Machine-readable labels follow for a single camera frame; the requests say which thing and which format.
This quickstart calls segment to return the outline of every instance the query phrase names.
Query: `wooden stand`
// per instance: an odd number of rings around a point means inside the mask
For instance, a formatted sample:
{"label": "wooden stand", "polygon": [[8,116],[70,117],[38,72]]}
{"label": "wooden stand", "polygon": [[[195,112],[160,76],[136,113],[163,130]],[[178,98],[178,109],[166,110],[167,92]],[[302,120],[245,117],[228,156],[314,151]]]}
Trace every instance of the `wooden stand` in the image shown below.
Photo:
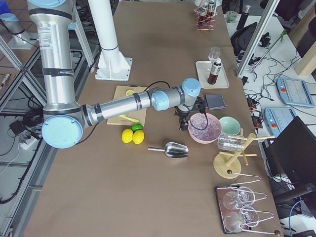
{"label": "wooden stand", "polygon": [[[264,140],[264,139],[269,139],[269,138],[274,138],[274,136],[265,136],[265,137],[256,137],[254,133],[250,133],[246,141],[244,143],[244,150],[250,145],[252,141],[256,140]],[[239,151],[239,152],[234,152],[233,154],[231,153],[226,153],[226,152],[220,152],[213,161],[214,168],[216,172],[227,179],[234,179],[238,177],[238,173],[241,172],[241,164],[240,161],[237,159],[238,157],[243,157],[245,160],[246,165],[248,164],[247,158],[246,157],[253,157],[256,156],[256,154],[245,154],[244,150]]]}

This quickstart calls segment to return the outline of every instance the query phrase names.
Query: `cutting board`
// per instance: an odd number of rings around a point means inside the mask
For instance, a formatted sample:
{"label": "cutting board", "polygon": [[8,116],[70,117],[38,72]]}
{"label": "cutting board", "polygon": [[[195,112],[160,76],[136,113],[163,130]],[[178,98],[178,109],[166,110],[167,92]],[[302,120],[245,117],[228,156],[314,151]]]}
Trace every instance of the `cutting board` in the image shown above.
{"label": "cutting board", "polygon": [[[126,92],[128,90],[132,90],[134,92],[142,92],[146,89],[146,87],[141,87],[141,86],[124,86],[124,85],[118,85],[115,93],[114,93],[114,97],[113,99],[118,99],[121,97],[126,96]],[[125,113],[125,115],[127,117],[133,118],[133,119],[138,119],[139,123],[143,126],[145,126],[145,117],[146,117],[146,109],[142,109],[142,110],[137,110],[137,111],[132,111],[129,113]],[[127,125],[127,126],[131,126],[133,124],[135,124],[135,122],[129,121],[125,118],[121,118],[119,116],[113,117],[113,118],[109,118],[107,121],[107,124],[111,124],[111,125]]]}

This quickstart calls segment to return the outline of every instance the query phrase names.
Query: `scoop handle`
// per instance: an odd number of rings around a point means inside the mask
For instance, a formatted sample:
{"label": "scoop handle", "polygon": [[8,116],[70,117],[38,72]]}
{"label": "scoop handle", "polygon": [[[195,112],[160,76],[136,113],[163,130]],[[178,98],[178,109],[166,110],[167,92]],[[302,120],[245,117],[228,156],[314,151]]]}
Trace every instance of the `scoop handle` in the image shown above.
{"label": "scoop handle", "polygon": [[157,151],[157,152],[164,152],[164,149],[157,148],[157,147],[148,147],[149,151]]}

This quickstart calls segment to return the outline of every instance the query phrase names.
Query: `label on robot arm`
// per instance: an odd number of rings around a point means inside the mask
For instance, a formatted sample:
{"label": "label on robot arm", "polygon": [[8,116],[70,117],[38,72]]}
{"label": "label on robot arm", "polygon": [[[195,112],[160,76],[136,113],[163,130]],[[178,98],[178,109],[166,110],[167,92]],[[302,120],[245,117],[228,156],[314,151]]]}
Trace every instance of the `label on robot arm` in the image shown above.
{"label": "label on robot arm", "polygon": [[50,27],[38,27],[39,34],[39,48],[43,49],[53,49],[53,42],[51,38]]}

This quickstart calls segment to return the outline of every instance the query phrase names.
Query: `metal scoop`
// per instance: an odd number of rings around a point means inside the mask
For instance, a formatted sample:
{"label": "metal scoop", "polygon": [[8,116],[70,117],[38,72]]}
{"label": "metal scoop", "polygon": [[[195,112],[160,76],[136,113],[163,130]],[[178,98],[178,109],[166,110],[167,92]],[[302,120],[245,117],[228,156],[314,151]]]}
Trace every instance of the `metal scoop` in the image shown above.
{"label": "metal scoop", "polygon": [[189,148],[187,146],[175,142],[168,142],[164,146],[164,149],[148,147],[148,150],[164,152],[169,158],[187,158],[189,155]]}

